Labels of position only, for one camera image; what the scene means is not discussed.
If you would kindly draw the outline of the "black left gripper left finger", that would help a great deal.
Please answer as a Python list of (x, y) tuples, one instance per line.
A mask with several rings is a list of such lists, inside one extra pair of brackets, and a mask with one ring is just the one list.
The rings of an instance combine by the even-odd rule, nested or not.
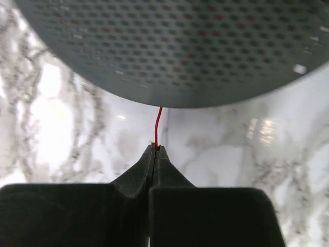
[(1, 188), (1, 246), (147, 246), (155, 146), (110, 183)]

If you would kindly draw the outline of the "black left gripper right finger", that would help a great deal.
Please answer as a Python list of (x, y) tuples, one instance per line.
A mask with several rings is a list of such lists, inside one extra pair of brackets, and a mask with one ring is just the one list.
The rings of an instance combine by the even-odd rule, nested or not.
[(251, 187), (195, 187), (155, 154), (149, 190), (151, 246), (285, 246), (274, 206)]

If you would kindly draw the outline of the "black cable spool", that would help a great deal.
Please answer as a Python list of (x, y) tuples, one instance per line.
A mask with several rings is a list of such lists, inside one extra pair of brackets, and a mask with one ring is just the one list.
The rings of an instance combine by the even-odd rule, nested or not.
[(328, 1), (17, 1), (66, 65), (119, 97), (205, 108), (328, 61)]

